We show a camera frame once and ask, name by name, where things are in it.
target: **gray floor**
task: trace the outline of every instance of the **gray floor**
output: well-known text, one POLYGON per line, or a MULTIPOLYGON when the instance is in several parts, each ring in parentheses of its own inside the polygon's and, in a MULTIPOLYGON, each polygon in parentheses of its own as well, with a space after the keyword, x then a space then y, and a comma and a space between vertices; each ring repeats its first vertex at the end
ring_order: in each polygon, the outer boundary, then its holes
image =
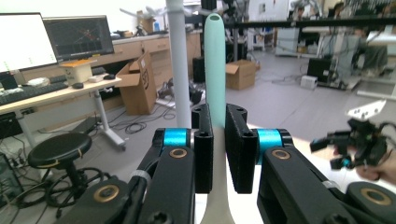
MULTIPOLYGON (((327 88, 315 90, 303 89, 297 76, 306 73, 308 60, 294 57, 276 57, 272 52, 254 52, 260 60, 262 69, 257 73, 255 86, 243 91, 227 90, 227 103, 240 105, 247 109, 247 121, 263 128, 287 129, 293 136, 311 141, 323 137, 327 132, 348 130, 348 109, 369 104, 376 99, 360 97, 356 89, 352 91, 338 91, 327 88)), ((150 118, 157 117, 166 108, 160 107, 150 118)), ((380 115, 372 119, 373 122, 393 121, 396 102, 388 101, 380 115)), ((128 122, 136 117, 125 114, 124 108, 117 108, 107 113, 108 120, 113 120, 110 125, 128 122)), ((116 132, 127 139, 126 151, 121 151, 112 146, 101 134, 93 136, 93 146, 81 161, 78 167, 93 166, 117 175, 121 180, 129 180, 131 172, 147 152, 151 137, 157 128, 176 127, 175 119, 159 118, 147 122, 147 127, 142 132, 127 134, 121 128, 116 132)), ((395 137, 394 130, 386 129, 387 134, 395 137)), ((45 205, 22 209, 14 223, 36 223, 45 205)), ((8 223, 15 213, 14 208, 3 210, 0 213, 0 223, 8 223)), ((54 208, 48 208, 39 223, 53 223, 55 220, 54 208)))

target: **black chair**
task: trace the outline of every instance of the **black chair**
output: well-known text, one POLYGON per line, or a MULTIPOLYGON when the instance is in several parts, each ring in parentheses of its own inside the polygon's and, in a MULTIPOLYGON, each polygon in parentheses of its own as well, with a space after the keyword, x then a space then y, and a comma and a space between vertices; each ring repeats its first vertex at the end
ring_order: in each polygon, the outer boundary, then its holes
POLYGON ((82 156, 90 149, 91 138, 85 133, 66 133, 51 137, 38 144, 32 149, 28 156, 29 165, 37 169, 56 168, 66 170, 46 191, 46 202, 54 207, 66 207, 75 204, 77 199, 84 193, 89 184, 96 179, 102 181, 109 174, 101 172, 96 168, 76 169, 74 160, 82 156), (86 171, 95 171, 97 174, 88 178, 86 171), (70 179, 70 186, 61 187, 60 184, 70 179), (58 202, 60 194, 68 192, 62 202, 58 202))

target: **computer mouse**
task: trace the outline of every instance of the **computer mouse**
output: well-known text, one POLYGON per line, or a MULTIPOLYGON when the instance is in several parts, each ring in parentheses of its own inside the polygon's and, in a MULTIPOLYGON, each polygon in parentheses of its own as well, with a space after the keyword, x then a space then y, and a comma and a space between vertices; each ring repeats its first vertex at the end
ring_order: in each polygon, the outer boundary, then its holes
POLYGON ((84 83, 81 82, 76 82, 75 84, 72 85, 73 89, 79 90, 84 88, 84 83))
POLYGON ((107 76, 103 77, 104 80, 111 80, 111 79, 114 79, 114 78, 116 78, 116 76, 113 75, 113 74, 108 74, 107 76))

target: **stool seat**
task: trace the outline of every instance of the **stool seat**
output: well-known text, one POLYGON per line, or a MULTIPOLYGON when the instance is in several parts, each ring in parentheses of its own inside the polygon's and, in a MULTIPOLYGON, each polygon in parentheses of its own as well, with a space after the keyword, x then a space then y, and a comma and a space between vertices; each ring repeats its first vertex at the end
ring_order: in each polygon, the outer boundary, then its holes
POLYGON ((28 156, 29 165, 38 169, 57 168, 82 157, 92 140, 85 133, 65 133, 38 144, 28 156))

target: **desk leg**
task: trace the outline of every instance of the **desk leg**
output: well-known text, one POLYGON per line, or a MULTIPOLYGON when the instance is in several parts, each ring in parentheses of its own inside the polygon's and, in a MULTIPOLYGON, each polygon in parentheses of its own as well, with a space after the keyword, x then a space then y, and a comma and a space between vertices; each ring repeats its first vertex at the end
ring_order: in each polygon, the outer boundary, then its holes
POLYGON ((103 129, 105 131, 105 134, 119 147, 121 147, 123 150, 125 150, 125 141, 121 139, 116 133, 113 132, 113 130, 110 129, 107 123, 107 117, 106 117, 106 112, 105 109, 103 108, 103 103, 102 103, 102 98, 100 97, 99 91, 94 91, 94 97, 95 97, 95 102, 96 102, 96 107, 99 110, 100 117, 102 120, 102 125, 103 129))
POLYGON ((23 134, 26 136, 27 141, 29 142, 30 147, 31 148, 35 147, 37 145, 37 142, 35 141, 35 138, 32 136, 30 129, 27 127, 27 124, 26 124, 26 121, 24 120, 23 114, 21 113, 20 110, 16 110, 15 115, 16 115, 18 123, 21 125, 23 134))

